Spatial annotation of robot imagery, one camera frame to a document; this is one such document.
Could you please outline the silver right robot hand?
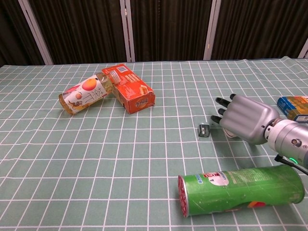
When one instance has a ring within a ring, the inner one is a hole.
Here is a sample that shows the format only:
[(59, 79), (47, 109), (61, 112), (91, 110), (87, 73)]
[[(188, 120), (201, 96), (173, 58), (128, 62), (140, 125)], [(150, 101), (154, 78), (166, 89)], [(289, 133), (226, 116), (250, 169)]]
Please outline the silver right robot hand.
[(239, 94), (231, 94), (230, 99), (215, 99), (223, 108), (218, 110), (221, 117), (211, 116), (212, 121), (218, 123), (228, 135), (239, 137), (250, 144), (266, 143), (266, 128), (280, 118), (278, 111)]

